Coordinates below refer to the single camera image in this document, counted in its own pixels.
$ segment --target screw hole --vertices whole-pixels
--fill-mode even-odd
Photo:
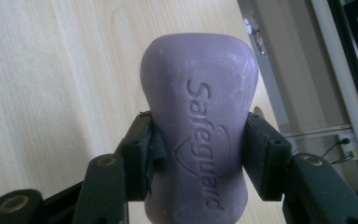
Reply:
[[[6,199],[0,206],[0,212],[4,214],[13,213],[23,208],[30,198],[26,195],[17,195]]]
[[[115,163],[116,159],[113,156],[105,156],[98,160],[98,164],[101,166],[110,166]]]

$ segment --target power outlet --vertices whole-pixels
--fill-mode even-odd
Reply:
[[[348,144],[341,144],[342,151],[344,152],[345,156],[349,156],[350,154],[353,155],[353,161],[358,161],[358,145],[357,140],[353,133],[341,133],[338,135],[339,141],[342,141],[342,139],[348,138],[351,140]]]

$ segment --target electrical cable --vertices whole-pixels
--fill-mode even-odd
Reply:
[[[350,154],[348,156],[346,156],[344,158],[341,158],[339,160],[333,161],[330,164],[333,165],[333,164],[338,164],[338,163],[342,163],[342,162],[345,162],[345,161],[350,161],[353,158],[354,158],[354,156],[353,156],[352,152],[350,152]]]
[[[327,151],[322,155],[322,158],[331,151],[331,149],[333,149],[334,147],[338,146],[338,145],[341,145],[341,144],[344,144],[344,145],[347,145],[351,142],[351,140],[349,138],[344,138],[342,139],[341,141],[335,143],[334,145],[332,145],[329,149],[327,149]]]

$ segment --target soap bar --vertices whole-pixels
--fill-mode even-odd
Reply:
[[[156,165],[152,223],[235,223],[247,203],[241,137],[258,67],[237,38],[165,35],[141,63],[141,82],[168,157]]]

